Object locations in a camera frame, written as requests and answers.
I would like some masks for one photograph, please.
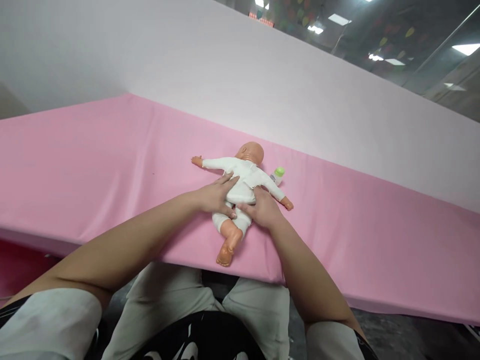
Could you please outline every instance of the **white partition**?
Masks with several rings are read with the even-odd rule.
[[[131,92],[480,212],[480,124],[212,0],[3,1],[0,82],[31,111]]]

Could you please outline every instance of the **human hand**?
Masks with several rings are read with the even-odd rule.
[[[256,205],[238,204],[236,207],[244,211],[255,222],[267,229],[271,229],[284,218],[275,199],[260,187],[253,189]]]
[[[225,197],[231,188],[239,180],[239,176],[233,176],[233,172],[226,173],[210,185],[199,188],[192,192],[198,208],[207,213],[221,213],[235,219],[237,214],[225,204]]]
[[[285,209],[287,209],[288,211],[294,208],[294,205],[286,196],[282,200],[280,200],[280,204],[282,204],[285,207]]]
[[[194,164],[194,165],[197,165],[199,168],[202,167],[202,165],[204,164],[204,161],[202,159],[202,156],[194,156],[191,158],[191,163]]]

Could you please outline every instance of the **white onesie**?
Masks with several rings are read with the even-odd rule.
[[[268,189],[275,199],[281,201],[285,194],[275,185],[274,181],[263,170],[249,160],[241,160],[236,157],[222,157],[218,159],[204,159],[202,167],[206,169],[222,169],[225,173],[233,172],[232,177],[239,176],[238,182],[231,188],[226,195],[226,204],[233,207],[234,204],[255,204],[254,187],[263,185]],[[252,223],[252,219],[243,211],[235,208],[236,218],[233,223],[239,228],[243,235]],[[220,226],[228,219],[226,215],[214,213],[212,215],[213,223],[220,232]]]

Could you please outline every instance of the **white pants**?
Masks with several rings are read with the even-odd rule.
[[[125,308],[102,359],[130,359],[168,325],[200,311],[239,318],[266,359],[288,359],[290,293],[281,285],[239,278],[220,304],[201,270],[151,262],[127,294]]]
[[[234,206],[233,203],[228,201],[225,201],[225,204],[229,208],[233,208]],[[236,227],[242,231],[243,236],[245,236],[247,229],[252,224],[252,218],[248,216],[246,212],[240,210],[238,207],[235,207],[235,214],[236,214],[236,218],[232,219],[232,221],[236,225]],[[211,215],[211,219],[213,220],[213,224],[215,225],[217,231],[220,232],[220,227],[222,226],[225,220],[229,219],[229,217],[222,213],[214,212]]]

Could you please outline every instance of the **ceiling light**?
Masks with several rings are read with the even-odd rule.
[[[465,45],[454,45],[452,46],[455,50],[465,54],[467,56],[472,55],[478,48],[480,48],[480,44],[465,44]]]
[[[373,55],[373,54],[368,55],[368,58],[372,59],[373,61],[378,61],[378,60],[383,61],[384,59],[383,57],[380,57],[378,55]]]
[[[390,63],[392,65],[405,65],[403,62],[398,61],[397,59],[387,59],[385,60],[387,63]]]
[[[341,17],[340,15],[337,15],[337,14],[333,14],[328,19],[332,20],[334,23],[340,24],[342,26],[350,24],[352,22],[352,20],[347,20],[346,18]]]
[[[451,82],[444,82],[443,84],[448,88],[448,90],[452,90],[452,91],[467,91],[467,90],[465,90],[463,87],[458,86],[458,85],[454,85],[454,84],[452,84]]]
[[[310,31],[313,31],[317,35],[324,32],[324,30],[322,28],[316,27],[315,25],[313,25],[313,26],[311,25],[311,26],[307,27],[307,29],[310,30]]]

